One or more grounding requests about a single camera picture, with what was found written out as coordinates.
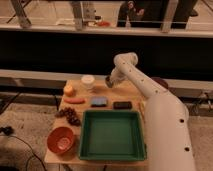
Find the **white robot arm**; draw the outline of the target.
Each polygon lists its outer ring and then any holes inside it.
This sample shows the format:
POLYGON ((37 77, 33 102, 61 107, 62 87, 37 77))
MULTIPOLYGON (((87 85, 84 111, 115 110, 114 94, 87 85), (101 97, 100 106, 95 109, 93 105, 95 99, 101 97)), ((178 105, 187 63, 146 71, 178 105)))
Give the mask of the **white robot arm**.
POLYGON ((168 89, 137 69, 137 63, 134 52, 116 55, 108 86, 113 87, 127 78, 146 98, 148 170, 196 171, 187 107, 168 89))

